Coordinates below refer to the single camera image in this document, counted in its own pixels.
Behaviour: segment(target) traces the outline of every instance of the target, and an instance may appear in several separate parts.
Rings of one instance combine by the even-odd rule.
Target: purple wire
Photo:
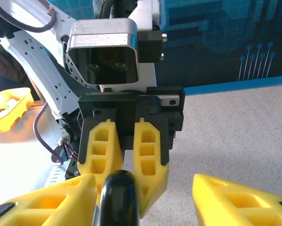
[[[34,120],[33,131],[34,131],[36,138],[39,140],[39,142],[60,162],[54,165],[62,166],[64,164],[63,159],[41,138],[37,130],[38,121],[41,118],[41,116],[43,115],[43,113],[45,112],[47,107],[48,107],[48,103],[46,102]]]

